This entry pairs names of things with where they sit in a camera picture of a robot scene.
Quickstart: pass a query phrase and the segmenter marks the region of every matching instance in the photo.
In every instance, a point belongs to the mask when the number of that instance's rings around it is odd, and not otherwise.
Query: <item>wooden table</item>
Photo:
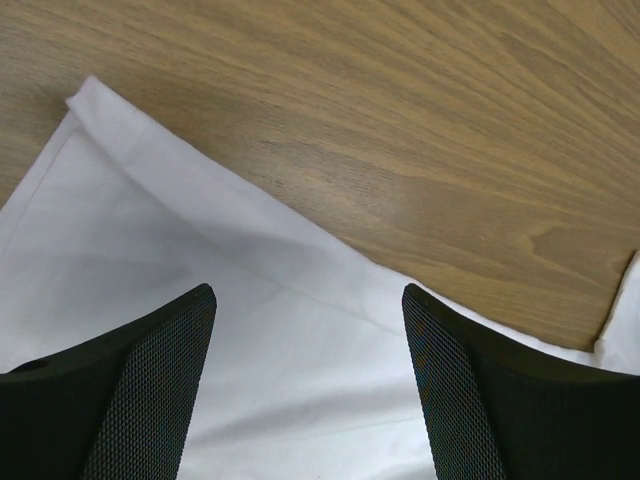
[[[591,346],[640,247],[638,0],[0,0],[0,202],[91,73],[548,341]]]

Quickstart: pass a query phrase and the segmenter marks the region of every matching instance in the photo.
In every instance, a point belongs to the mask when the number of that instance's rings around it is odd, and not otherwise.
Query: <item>folded white cloth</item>
[[[218,314],[180,479],[435,478],[401,311],[413,280],[206,158],[97,79],[68,105],[0,211],[0,371],[206,282]],[[534,348],[637,373],[637,263],[596,355],[449,304]]]

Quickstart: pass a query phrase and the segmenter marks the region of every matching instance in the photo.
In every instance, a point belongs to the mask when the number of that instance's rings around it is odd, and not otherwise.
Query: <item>wooden surface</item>
[[[640,0],[0,0],[0,203],[91,73],[548,341],[590,348],[640,247]]]

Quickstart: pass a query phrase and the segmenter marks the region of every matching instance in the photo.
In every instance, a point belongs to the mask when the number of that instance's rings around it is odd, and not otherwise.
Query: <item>brown wood tabletop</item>
[[[640,0],[0,0],[0,204],[89,74],[547,341],[589,349],[640,248]]]

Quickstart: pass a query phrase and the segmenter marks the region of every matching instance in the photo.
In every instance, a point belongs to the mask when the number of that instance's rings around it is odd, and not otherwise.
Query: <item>black object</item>
[[[538,352],[416,285],[402,305],[439,480],[640,479],[640,377]]]
[[[174,480],[215,311],[201,285],[0,375],[0,478]]]

